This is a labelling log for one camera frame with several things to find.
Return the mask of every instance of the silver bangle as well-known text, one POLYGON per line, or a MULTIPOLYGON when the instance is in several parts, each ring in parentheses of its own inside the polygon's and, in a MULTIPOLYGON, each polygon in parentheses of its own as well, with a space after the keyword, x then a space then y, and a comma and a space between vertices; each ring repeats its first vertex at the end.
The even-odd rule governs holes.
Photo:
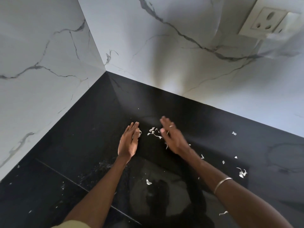
POLYGON ((214 190, 213 193, 215 194, 217 188, 218 188, 224 181, 229 180, 229 179, 232 179, 232 178, 228 177, 228 178, 225 178, 224 180, 220 181, 220 182, 217 184, 217 186, 215 187, 215 190, 214 190))

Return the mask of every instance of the black granite surface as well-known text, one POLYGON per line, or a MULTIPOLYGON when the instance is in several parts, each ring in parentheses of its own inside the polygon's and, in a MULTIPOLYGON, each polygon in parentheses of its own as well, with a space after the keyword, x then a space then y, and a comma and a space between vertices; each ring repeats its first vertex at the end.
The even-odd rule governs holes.
POLYGON ((238 227, 163 139, 147 136, 163 115, 206 161, 304 226, 304 138, 107 72, 0 183, 0 227, 60 223, 110 169, 135 121, 143 133, 105 227, 238 227))

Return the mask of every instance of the marble wall tile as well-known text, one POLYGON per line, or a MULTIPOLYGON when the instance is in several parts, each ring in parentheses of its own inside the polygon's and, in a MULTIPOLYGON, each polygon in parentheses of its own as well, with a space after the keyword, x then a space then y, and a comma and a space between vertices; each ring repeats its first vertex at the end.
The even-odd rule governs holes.
POLYGON ((256 0, 78 1, 107 71, 304 136, 301 53, 238 35, 256 0))
POLYGON ((0 0, 0 179, 105 72, 77 0, 0 0))

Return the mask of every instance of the yellow sleeve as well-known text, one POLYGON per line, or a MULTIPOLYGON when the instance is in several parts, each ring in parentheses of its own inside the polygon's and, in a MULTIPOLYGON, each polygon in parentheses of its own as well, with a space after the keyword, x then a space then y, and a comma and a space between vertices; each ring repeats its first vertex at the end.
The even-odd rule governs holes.
POLYGON ((52 228, 90 228, 87 224, 75 220, 66 221, 52 228))

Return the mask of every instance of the forearm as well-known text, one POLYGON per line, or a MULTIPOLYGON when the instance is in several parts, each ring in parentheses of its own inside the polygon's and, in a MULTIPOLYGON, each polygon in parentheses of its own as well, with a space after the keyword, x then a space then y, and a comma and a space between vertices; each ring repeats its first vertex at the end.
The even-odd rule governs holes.
POLYGON ((126 158, 117 157, 108 173, 71 210, 64 221, 77 220, 86 223, 91 228, 102 227, 127 162, 126 158))
MULTIPOLYGON (((196 170, 212 191, 220 181, 227 178, 192 149, 181 157, 196 170)), ((292 227, 271 205, 233 180, 223 182, 216 196, 241 227, 292 227)))

